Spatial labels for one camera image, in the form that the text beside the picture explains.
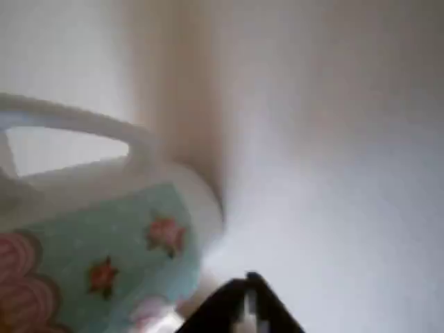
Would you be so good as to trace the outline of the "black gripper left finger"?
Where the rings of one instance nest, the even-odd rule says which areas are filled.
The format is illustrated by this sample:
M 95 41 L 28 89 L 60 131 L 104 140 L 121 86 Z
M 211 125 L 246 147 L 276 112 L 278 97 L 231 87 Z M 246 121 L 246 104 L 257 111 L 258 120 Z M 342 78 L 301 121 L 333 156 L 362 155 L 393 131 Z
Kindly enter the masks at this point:
M 182 333 L 228 333 L 241 315 L 246 280 L 231 279 L 213 294 L 179 328 Z

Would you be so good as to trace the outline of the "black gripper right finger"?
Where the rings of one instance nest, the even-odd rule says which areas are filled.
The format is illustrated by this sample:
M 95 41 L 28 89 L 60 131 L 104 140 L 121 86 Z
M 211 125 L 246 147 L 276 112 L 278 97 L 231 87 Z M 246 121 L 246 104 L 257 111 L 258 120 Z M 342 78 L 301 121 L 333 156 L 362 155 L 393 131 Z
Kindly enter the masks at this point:
M 246 280 L 249 291 L 255 292 L 255 312 L 261 327 L 266 325 L 268 332 L 305 332 L 259 273 L 248 272 Z

